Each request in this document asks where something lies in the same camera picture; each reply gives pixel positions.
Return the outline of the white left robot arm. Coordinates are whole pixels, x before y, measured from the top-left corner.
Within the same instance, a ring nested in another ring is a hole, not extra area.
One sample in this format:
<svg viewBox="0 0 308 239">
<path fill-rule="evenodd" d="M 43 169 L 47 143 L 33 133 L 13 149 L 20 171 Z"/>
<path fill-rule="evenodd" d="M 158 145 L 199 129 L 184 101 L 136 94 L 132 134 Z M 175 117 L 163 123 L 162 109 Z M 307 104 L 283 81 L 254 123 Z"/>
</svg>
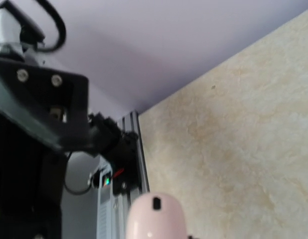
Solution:
<svg viewBox="0 0 308 239">
<path fill-rule="evenodd" d="M 88 79 L 0 59 L 0 239 L 62 237 L 67 152 L 87 151 Z"/>
</svg>

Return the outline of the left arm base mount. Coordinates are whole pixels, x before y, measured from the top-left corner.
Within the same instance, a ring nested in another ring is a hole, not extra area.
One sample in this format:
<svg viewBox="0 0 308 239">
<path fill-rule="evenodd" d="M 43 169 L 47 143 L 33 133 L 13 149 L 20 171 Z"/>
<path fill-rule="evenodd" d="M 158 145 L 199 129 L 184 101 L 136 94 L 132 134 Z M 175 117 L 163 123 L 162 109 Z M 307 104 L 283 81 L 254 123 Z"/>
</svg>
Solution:
<svg viewBox="0 0 308 239">
<path fill-rule="evenodd" d="M 122 130 L 112 118 L 100 113 L 89 114 L 89 126 L 95 131 L 96 151 L 110 164 L 112 169 L 113 194 L 124 195 L 140 186 L 138 172 L 137 140 L 133 131 Z"/>
</svg>

